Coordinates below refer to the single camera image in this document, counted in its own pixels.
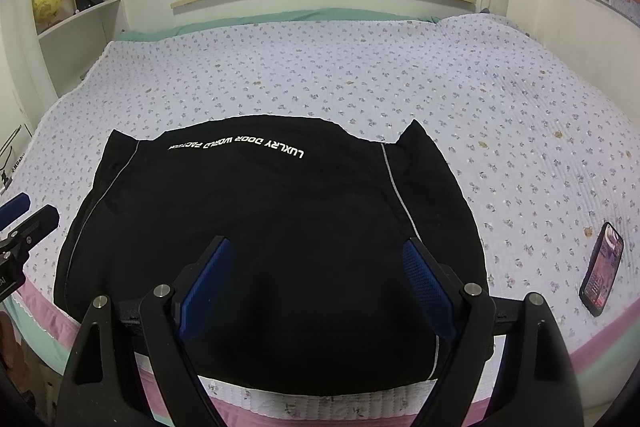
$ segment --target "silver bolt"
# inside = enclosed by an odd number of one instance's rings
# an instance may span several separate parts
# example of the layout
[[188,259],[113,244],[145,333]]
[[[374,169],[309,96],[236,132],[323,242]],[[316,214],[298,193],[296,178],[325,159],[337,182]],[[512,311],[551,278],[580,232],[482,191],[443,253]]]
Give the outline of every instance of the silver bolt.
[[482,286],[474,282],[468,282],[465,284],[465,293],[472,297],[478,297],[482,293]]
[[542,306],[542,304],[545,303],[545,298],[539,293],[532,293],[531,295],[529,295],[529,301],[534,306]]
[[109,302],[109,299],[106,295],[99,295],[94,299],[94,308],[104,308]]
[[156,297],[165,297],[169,295],[171,287],[168,284],[160,284],[154,288],[154,295]]

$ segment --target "black garment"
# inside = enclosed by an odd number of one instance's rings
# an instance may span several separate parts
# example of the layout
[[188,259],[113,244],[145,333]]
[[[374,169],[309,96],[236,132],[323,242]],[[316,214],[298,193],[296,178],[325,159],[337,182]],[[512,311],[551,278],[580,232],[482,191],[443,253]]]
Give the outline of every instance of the black garment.
[[311,395],[425,380],[435,338],[402,272],[416,235],[402,201],[463,283],[487,289],[484,256],[420,124],[384,152],[307,118],[209,121],[153,141],[114,131],[60,253],[54,302],[81,320],[97,295],[140,298],[225,235],[230,275],[186,346],[198,374]]

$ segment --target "bookshelf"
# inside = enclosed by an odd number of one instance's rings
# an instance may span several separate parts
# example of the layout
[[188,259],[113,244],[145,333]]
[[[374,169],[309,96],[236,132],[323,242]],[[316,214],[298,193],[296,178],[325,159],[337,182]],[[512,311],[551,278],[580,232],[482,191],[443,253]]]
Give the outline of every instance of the bookshelf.
[[38,42],[51,83],[63,96],[76,87],[108,42],[127,29],[122,0],[104,0],[49,28],[39,28]]

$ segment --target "pink fabric trim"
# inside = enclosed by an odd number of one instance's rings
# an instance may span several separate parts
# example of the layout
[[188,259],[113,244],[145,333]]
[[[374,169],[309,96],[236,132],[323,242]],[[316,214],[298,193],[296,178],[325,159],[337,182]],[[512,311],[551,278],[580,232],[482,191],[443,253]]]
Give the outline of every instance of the pink fabric trim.
[[[48,331],[66,349],[71,350],[76,333],[78,333],[78,324],[63,314],[57,306],[49,302],[28,279],[18,290],[18,293],[40,327]],[[571,354],[575,372],[579,374],[596,362],[638,319],[640,319],[640,299],[633,302],[607,328]],[[151,410],[157,415],[168,417],[168,412],[153,375],[145,371],[140,371],[140,374],[142,375],[143,387]],[[213,402],[229,427],[282,427],[283,423],[286,423],[287,427],[297,427],[297,425],[302,424],[308,425],[310,422],[313,422],[318,427],[350,427],[354,424],[363,426],[366,424],[366,427],[404,427],[409,426],[415,417],[414,415],[408,415],[393,418],[340,421],[280,420],[268,418],[220,400],[214,399]],[[480,421],[488,404],[489,399],[471,404],[464,425],[468,426]]]

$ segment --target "white shelf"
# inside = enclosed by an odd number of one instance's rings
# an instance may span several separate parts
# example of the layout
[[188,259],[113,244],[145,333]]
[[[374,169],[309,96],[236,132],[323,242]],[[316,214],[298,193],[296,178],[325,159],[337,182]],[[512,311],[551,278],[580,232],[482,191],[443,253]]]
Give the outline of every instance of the white shelf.
[[108,0],[105,2],[101,2],[100,4],[97,4],[95,6],[91,6],[90,8],[81,11],[80,13],[77,13],[75,15],[72,15],[71,17],[68,17],[67,19],[64,19],[63,21],[60,21],[58,24],[56,24],[55,26],[52,26],[51,28],[43,31],[40,35],[38,35],[38,40],[42,41],[42,39],[46,39],[47,37],[55,34],[56,32],[59,32],[60,30],[63,30],[65,28],[69,28],[70,25],[73,25],[74,22],[76,22],[78,19],[81,19],[82,17],[86,17],[87,15],[89,15],[90,13],[93,12],[97,12],[99,10],[103,10],[113,4],[119,3],[120,0]]

